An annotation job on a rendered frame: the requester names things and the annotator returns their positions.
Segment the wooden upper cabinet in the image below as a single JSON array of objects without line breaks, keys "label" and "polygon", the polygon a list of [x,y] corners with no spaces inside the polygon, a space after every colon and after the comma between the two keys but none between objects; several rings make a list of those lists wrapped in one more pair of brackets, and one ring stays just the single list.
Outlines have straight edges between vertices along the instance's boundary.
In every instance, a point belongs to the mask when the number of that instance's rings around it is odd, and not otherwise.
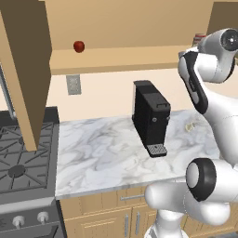
[{"label": "wooden upper cabinet", "polygon": [[[214,0],[45,0],[53,74],[175,68]],[[85,50],[77,53],[75,41]]]}]

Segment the red apple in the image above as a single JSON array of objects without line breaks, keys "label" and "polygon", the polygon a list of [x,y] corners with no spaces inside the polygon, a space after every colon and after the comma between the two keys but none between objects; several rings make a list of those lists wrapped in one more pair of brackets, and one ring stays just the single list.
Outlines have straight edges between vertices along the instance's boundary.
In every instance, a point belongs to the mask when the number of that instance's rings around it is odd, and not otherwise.
[{"label": "red apple", "polygon": [[75,41],[73,48],[77,53],[82,53],[85,50],[85,44],[83,41]]}]

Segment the wooden drawer front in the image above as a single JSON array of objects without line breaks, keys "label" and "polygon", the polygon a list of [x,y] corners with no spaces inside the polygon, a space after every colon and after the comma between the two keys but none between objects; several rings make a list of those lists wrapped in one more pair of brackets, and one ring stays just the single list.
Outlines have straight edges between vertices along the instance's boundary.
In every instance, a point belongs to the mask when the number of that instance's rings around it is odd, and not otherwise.
[{"label": "wooden drawer front", "polygon": [[116,192],[117,194],[117,205],[118,206],[134,206],[134,205],[140,205],[145,203],[145,197],[139,198],[139,199],[131,199],[126,201],[121,201],[120,197],[127,197],[132,195],[138,195],[138,194],[144,194],[146,187],[145,186],[139,186],[135,188],[128,188],[124,190],[118,190]]},{"label": "wooden drawer front", "polygon": [[77,218],[87,213],[94,213],[117,206],[116,192],[103,192],[81,197],[60,199],[63,217]]}]

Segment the black coffee machine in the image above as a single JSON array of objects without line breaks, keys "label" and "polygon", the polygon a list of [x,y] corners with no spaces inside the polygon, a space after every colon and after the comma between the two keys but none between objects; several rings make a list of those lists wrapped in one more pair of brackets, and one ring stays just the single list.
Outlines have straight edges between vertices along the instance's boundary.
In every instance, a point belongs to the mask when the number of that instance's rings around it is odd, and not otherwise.
[{"label": "black coffee machine", "polygon": [[132,121],[150,157],[167,155],[165,133],[170,112],[170,103],[151,81],[134,81]]}]

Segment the wooden lower cabinet door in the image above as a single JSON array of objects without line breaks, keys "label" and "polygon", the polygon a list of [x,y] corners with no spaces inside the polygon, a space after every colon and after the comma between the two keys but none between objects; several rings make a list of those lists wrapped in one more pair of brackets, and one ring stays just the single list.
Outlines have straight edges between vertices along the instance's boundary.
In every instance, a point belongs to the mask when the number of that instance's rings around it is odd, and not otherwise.
[{"label": "wooden lower cabinet door", "polygon": [[[137,212],[140,212],[139,234],[135,234]],[[134,206],[131,216],[130,238],[144,238],[146,231],[155,222],[156,211],[149,208],[146,204]]]},{"label": "wooden lower cabinet door", "polygon": [[238,231],[238,217],[231,216],[227,222],[219,226],[211,226],[184,216],[181,228],[190,238],[209,238],[210,236]]},{"label": "wooden lower cabinet door", "polygon": [[68,238],[125,238],[125,215],[128,214],[128,236],[131,209],[121,208],[69,218],[64,221]]}]

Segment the wooden cabinet door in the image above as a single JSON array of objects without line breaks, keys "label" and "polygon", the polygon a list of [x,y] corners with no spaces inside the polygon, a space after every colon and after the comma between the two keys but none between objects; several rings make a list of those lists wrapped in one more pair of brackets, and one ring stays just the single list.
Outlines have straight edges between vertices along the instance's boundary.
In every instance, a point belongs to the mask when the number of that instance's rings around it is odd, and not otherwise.
[{"label": "wooden cabinet door", "polygon": [[128,214],[128,236],[131,209],[121,208],[69,218],[64,221],[68,238],[125,238],[125,215]]},{"label": "wooden cabinet door", "polygon": [[238,231],[238,217],[231,216],[227,222],[219,226],[211,226],[184,216],[181,228],[190,238],[209,238],[210,236]]},{"label": "wooden cabinet door", "polygon": [[[137,212],[140,212],[139,234],[135,234]],[[130,238],[144,238],[146,231],[155,222],[156,211],[149,208],[146,204],[134,206],[131,216]]]},{"label": "wooden cabinet door", "polygon": [[206,33],[226,28],[238,29],[238,0],[215,1],[213,4]]},{"label": "wooden cabinet door", "polygon": [[0,0],[0,64],[28,151],[39,144],[51,52],[45,2]]}]

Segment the grey gas stove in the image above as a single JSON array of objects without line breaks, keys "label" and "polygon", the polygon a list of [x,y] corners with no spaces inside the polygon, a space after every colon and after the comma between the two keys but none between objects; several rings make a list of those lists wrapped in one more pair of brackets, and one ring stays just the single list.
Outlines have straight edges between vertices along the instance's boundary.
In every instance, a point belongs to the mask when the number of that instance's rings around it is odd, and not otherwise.
[{"label": "grey gas stove", "polygon": [[[29,152],[18,122],[0,112],[0,238],[67,238],[55,196],[59,131],[58,109],[47,107],[38,149]],[[49,215],[45,225],[40,212]],[[16,216],[24,216],[20,229],[12,224]]]}]

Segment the silver stove knob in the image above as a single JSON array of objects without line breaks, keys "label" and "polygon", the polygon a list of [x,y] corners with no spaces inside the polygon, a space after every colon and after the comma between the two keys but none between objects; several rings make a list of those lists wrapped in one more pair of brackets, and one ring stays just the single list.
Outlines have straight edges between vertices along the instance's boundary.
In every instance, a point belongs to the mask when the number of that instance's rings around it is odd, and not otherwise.
[{"label": "silver stove knob", "polygon": [[38,215],[37,215],[37,220],[39,222],[41,222],[43,225],[46,224],[46,222],[48,221],[49,219],[49,215],[47,212],[40,212]]},{"label": "silver stove knob", "polygon": [[13,218],[12,224],[17,228],[20,229],[25,223],[24,216],[16,216]]}]

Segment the wooden upper cabinet door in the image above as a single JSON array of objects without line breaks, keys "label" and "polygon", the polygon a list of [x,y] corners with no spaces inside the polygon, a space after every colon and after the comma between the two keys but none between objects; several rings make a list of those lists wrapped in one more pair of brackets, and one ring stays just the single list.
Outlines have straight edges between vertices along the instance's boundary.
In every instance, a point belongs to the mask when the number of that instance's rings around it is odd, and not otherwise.
[{"label": "wooden upper cabinet door", "polygon": [[0,0],[0,64],[28,151],[39,144],[51,52],[45,2]]},{"label": "wooden upper cabinet door", "polygon": [[238,0],[215,1],[213,4],[206,33],[226,28],[238,29]]}]

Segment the red and grey can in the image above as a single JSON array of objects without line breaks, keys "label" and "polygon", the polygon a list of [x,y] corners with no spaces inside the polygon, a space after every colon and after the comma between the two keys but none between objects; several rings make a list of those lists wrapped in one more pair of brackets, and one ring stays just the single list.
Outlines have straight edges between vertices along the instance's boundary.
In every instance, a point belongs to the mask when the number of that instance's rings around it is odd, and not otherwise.
[{"label": "red and grey can", "polygon": [[206,35],[204,33],[197,33],[193,37],[192,45],[197,46],[204,38],[206,38]]}]

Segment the grey wall outlet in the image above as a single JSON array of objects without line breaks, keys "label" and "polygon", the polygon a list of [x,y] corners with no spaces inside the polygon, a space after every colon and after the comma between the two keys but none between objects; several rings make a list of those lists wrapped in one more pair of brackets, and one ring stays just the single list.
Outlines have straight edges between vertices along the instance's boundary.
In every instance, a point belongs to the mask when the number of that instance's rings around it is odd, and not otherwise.
[{"label": "grey wall outlet", "polygon": [[82,93],[79,74],[67,75],[66,83],[69,95],[80,95]]}]

